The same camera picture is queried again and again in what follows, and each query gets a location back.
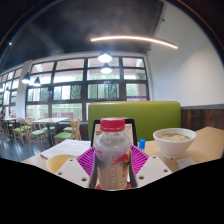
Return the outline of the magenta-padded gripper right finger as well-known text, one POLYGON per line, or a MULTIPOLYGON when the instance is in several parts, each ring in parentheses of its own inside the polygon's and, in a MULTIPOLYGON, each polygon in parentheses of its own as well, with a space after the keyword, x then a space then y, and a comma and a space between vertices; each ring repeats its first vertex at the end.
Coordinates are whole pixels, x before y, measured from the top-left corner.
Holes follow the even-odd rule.
POLYGON ((157 181, 172 171, 156 156, 149 156, 136 146, 130 146, 130 184, 133 188, 140 188, 157 181))

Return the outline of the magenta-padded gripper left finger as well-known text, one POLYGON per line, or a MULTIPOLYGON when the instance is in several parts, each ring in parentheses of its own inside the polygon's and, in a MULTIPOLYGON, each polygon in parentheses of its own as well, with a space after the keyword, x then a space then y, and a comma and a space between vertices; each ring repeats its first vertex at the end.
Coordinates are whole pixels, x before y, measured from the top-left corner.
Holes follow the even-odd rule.
POLYGON ((56 175, 83 188, 94 189, 97 182, 95 148, 88 149, 77 159, 69 158, 56 175))

